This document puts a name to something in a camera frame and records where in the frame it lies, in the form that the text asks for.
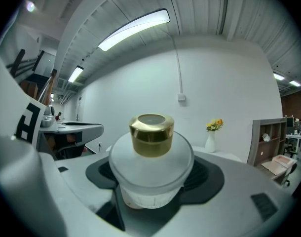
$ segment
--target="frosted plastic lid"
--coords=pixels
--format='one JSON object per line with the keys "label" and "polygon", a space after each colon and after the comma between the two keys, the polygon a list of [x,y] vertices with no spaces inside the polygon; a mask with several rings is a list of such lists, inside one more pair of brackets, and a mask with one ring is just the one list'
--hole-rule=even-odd
{"label": "frosted plastic lid", "polygon": [[109,155],[110,167],[119,183],[148,194],[151,189],[154,193],[166,192],[182,185],[193,162],[191,145],[177,132],[173,133],[171,149],[162,156],[150,158],[135,152],[130,133],[117,140]]}

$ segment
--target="floor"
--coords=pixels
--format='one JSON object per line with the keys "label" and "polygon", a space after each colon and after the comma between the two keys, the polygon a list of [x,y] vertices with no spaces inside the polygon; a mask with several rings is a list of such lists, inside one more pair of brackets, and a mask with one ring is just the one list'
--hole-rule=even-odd
{"label": "floor", "polygon": [[290,185],[287,187],[285,184],[283,189],[292,194],[301,182],[301,153],[298,155],[297,168],[289,175],[288,180],[290,181]]}

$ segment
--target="ceiling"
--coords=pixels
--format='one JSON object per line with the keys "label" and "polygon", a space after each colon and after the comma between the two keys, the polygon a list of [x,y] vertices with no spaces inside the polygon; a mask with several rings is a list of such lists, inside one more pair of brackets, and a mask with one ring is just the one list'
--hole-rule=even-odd
{"label": "ceiling", "polygon": [[[84,67],[84,71],[76,84],[67,86],[73,91],[111,60],[139,46],[169,38],[167,34],[210,34],[224,35],[228,41],[245,39],[258,43],[273,71],[286,77],[277,81],[280,94],[301,90],[288,83],[293,79],[301,83],[301,34],[277,0],[44,0],[40,4],[46,15],[65,24],[54,65],[59,72],[58,87],[76,65]],[[98,48],[122,25],[161,8],[167,9],[169,23],[135,34],[107,52]]]}

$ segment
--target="bookshelf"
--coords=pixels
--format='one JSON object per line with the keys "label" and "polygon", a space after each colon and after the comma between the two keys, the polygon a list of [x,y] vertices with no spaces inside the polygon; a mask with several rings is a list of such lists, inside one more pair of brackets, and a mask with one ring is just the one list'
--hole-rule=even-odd
{"label": "bookshelf", "polygon": [[[286,118],[261,119],[253,121],[253,134],[247,164],[257,166],[284,152]],[[270,136],[270,141],[263,140],[263,134]]]}

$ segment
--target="corrugated metal ceiling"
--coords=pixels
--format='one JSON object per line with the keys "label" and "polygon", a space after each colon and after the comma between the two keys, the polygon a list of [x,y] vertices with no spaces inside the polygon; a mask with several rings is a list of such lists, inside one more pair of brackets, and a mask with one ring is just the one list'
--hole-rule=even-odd
{"label": "corrugated metal ceiling", "polygon": [[[106,0],[79,28],[64,57],[60,77],[68,78],[76,65],[89,78],[110,60],[153,41],[178,35],[222,34],[230,0]],[[108,52],[98,44],[122,25],[157,9],[167,9],[168,24],[144,30]],[[301,34],[287,10],[277,0],[243,0],[234,38],[256,42],[272,69],[288,81],[301,82]],[[295,88],[278,81],[281,94]]]}

